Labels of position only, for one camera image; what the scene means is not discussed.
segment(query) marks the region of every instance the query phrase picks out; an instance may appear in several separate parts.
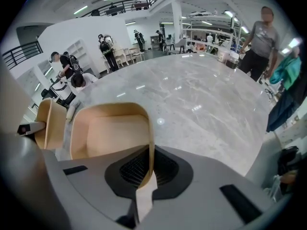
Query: white bucket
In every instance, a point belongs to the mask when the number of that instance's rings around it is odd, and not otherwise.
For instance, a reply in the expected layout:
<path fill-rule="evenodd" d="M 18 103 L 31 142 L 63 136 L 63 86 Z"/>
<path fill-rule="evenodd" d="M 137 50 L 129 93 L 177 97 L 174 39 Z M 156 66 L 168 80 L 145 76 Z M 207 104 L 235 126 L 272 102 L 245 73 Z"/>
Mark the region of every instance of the white bucket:
<path fill-rule="evenodd" d="M 229 57 L 229 50 L 228 49 L 220 49 L 217 52 L 217 60 L 225 63 Z"/>

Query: white shelving unit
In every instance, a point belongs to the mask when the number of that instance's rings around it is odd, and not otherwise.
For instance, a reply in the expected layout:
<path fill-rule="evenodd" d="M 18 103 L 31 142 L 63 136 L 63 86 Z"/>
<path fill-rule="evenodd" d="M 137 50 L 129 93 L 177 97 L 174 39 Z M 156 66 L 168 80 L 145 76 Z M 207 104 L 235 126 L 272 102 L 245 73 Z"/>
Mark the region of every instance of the white shelving unit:
<path fill-rule="evenodd" d="M 69 53 L 69 55 L 73 55 L 79 60 L 80 67 L 83 71 L 86 71 L 91 68 L 91 59 L 81 39 L 70 45 L 67 48 L 67 52 Z"/>

